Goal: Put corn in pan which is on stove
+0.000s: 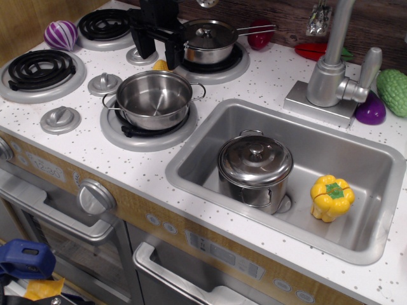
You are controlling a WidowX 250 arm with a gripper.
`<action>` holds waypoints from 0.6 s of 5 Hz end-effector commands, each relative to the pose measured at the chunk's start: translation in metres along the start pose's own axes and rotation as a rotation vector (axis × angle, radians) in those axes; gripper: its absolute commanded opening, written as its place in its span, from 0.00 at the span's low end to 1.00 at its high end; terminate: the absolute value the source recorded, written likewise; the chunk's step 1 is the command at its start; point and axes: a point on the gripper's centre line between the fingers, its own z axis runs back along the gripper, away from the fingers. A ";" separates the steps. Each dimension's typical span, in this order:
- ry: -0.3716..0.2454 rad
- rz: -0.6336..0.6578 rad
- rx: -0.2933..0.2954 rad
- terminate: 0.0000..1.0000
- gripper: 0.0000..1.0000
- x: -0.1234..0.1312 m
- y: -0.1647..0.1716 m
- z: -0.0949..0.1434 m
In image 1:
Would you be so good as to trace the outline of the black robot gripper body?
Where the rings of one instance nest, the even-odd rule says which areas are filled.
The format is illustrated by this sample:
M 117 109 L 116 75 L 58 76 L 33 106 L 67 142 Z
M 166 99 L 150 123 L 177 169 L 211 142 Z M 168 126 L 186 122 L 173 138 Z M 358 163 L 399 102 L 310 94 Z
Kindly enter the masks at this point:
M 184 42 L 183 26 L 178 20 L 181 1 L 139 2 L 139 9 L 127 11 L 130 32 L 135 43 L 154 39 L 163 42 Z

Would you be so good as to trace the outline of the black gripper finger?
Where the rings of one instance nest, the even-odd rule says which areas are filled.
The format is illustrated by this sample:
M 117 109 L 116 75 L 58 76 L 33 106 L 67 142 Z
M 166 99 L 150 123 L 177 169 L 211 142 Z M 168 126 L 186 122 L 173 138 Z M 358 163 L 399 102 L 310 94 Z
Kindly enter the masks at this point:
M 156 51 L 155 40 L 148 36 L 148 32 L 145 29 L 131 27 L 131 33 L 137 51 L 142 59 L 147 59 Z
M 184 60 L 184 43 L 182 41 L 166 41 L 165 57 L 170 70 L 177 68 Z

